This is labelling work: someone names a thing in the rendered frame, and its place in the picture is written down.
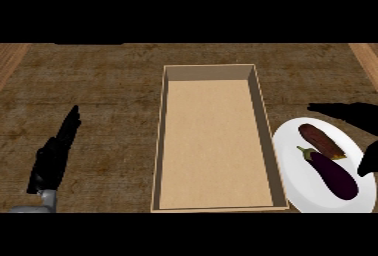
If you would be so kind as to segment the white plate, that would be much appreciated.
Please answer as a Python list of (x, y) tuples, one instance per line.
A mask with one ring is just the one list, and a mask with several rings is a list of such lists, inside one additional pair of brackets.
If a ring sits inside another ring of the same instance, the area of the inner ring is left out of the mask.
[[(346, 153), (346, 158), (335, 163), (356, 180), (359, 193), (352, 200), (340, 199), (328, 189), (322, 178), (303, 157), (298, 147), (313, 145), (303, 139), (298, 127), (312, 124), (334, 140)], [(377, 182), (374, 174), (360, 177), (358, 167), (363, 152), (347, 134), (329, 123), (315, 118), (294, 118), (278, 128), (273, 135), (278, 163), (287, 190), (287, 198), (301, 212), (371, 213), (377, 202)]]

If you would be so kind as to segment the cardboard box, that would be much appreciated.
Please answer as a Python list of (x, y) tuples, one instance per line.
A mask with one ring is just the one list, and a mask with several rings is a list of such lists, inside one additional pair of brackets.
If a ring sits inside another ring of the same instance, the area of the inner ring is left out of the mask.
[(151, 211), (287, 208), (256, 66), (167, 65)]

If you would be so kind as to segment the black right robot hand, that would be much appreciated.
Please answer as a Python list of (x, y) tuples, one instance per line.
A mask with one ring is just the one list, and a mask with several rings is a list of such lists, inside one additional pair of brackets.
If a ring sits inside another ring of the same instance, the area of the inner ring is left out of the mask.
[(310, 103), (307, 110), (346, 121), (377, 136), (377, 141), (366, 147), (358, 174), (365, 177), (369, 173), (378, 173), (378, 105), (362, 102)]

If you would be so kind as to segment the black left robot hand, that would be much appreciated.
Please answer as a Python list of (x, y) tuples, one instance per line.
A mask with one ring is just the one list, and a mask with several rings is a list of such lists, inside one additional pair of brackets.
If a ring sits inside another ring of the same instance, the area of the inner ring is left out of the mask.
[(37, 150), (27, 187), (28, 194), (37, 194), (43, 190), (56, 190), (59, 188), (67, 168), (68, 153), (80, 125), (78, 106), (74, 106), (56, 136), (49, 138), (44, 146)]

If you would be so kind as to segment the brown sweet potato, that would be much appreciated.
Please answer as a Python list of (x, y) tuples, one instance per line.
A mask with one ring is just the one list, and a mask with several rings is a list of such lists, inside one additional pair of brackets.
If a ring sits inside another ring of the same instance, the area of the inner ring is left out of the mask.
[(318, 151), (332, 160), (346, 158), (346, 153), (327, 133), (312, 124), (301, 124), (298, 132), (303, 139), (315, 146)]

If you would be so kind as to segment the purple eggplant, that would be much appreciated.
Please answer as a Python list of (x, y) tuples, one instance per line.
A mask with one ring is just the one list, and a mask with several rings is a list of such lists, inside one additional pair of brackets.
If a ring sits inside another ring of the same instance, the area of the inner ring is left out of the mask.
[(349, 172), (313, 148), (297, 147), (297, 149), (334, 195), (343, 200), (352, 200), (359, 194), (359, 187)]

